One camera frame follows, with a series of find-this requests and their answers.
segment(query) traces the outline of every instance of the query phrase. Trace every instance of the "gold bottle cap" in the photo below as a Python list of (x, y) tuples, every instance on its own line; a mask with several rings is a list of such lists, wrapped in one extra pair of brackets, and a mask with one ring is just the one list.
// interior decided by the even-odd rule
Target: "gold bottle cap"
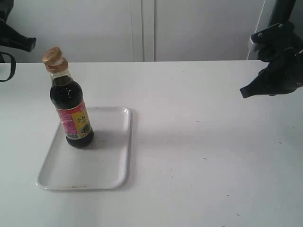
[(59, 47), (55, 46), (48, 50), (42, 58), (46, 70), (52, 73), (62, 72), (68, 69), (68, 62), (62, 57), (62, 52)]

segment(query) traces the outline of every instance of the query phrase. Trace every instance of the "white tray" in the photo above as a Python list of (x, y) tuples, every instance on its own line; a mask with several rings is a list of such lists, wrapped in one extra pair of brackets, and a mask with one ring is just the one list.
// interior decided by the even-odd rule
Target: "white tray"
[(60, 124), (36, 182), (42, 189), (113, 189), (125, 181), (131, 111), (125, 107), (87, 111), (95, 133), (93, 141), (82, 149), (70, 146)]

